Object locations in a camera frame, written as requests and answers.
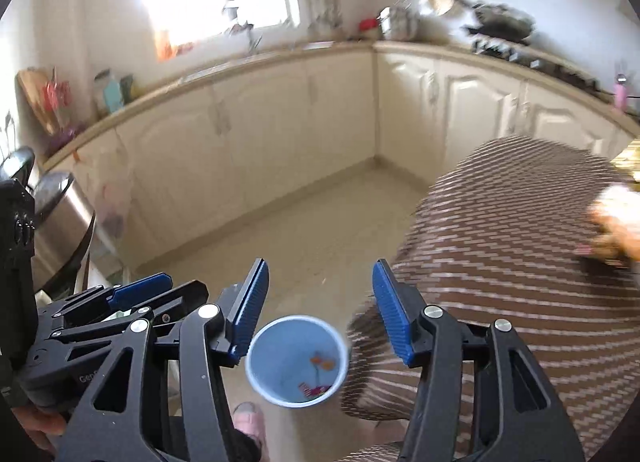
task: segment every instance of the pink slipper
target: pink slipper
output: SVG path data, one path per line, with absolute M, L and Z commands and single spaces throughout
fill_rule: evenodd
M 264 425 L 264 414 L 260 407 L 252 402 L 243 402 L 234 410 L 232 419 L 234 428 L 254 439 L 260 447 L 262 453 L 260 462 L 269 462 L 267 431 Z

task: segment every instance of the shoe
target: shoe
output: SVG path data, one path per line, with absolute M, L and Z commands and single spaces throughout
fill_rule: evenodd
M 262 454 L 260 462 L 269 462 L 267 431 L 260 406 L 252 402 L 243 402 L 236 406 L 232 419 L 234 428 L 255 440 Z

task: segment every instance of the blue bucket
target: blue bucket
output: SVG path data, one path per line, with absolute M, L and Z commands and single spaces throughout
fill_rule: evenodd
M 349 352 L 338 331 L 311 316 L 287 316 L 254 337 L 246 376 L 256 392 L 284 408 L 307 408 L 338 391 Z

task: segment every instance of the white bucket rim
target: white bucket rim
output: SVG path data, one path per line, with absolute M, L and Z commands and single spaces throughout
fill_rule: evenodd
M 254 346 L 257 343 L 260 336 L 264 334 L 268 329 L 273 326 L 276 326 L 285 321 L 307 321 L 309 323 L 313 323 L 323 328 L 334 340 L 334 342 L 338 346 L 338 354 L 340 355 L 340 369 L 338 371 L 338 375 L 335 378 L 334 384 L 331 385 L 329 390 L 321 395 L 318 398 L 313 400 L 308 400 L 306 402 L 289 402 L 288 400 L 281 400 L 277 397 L 273 397 L 270 395 L 270 392 L 267 392 L 263 385 L 256 379 L 254 376 L 251 367 L 251 359 L 252 353 L 254 351 Z M 247 379 L 249 379 L 249 383 L 252 388 L 265 400 L 270 402 L 271 404 L 275 404 L 276 406 L 281 406 L 283 408 L 308 408 L 309 406 L 315 406 L 316 404 L 320 404 L 324 402 L 332 395 L 334 395 L 342 386 L 344 379 L 347 377 L 347 370 L 349 368 L 349 349 L 347 348 L 346 342 L 342 334 L 340 334 L 333 326 L 329 325 L 326 321 L 321 320 L 320 318 L 307 316 L 303 314 L 296 314 L 291 316 L 285 316 L 278 318 L 275 321 L 265 325 L 251 340 L 251 344 L 249 346 L 249 351 L 246 356 L 246 364 L 244 365 L 244 372 L 246 373 Z

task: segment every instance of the tile floor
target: tile floor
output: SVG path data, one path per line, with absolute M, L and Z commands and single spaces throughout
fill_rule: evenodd
M 370 292 L 373 263 L 394 257 L 423 196 L 393 171 L 361 171 L 162 268 L 174 283 L 206 283 L 214 301 L 261 256 L 271 282 L 257 330 L 282 316 L 309 314 L 344 332 Z M 224 378 L 231 408 L 245 400 L 262 406 L 273 462 L 330 462 L 397 434 L 343 415 L 335 397 L 306 410 L 273 406 L 252 390 L 244 365 L 225 370 Z

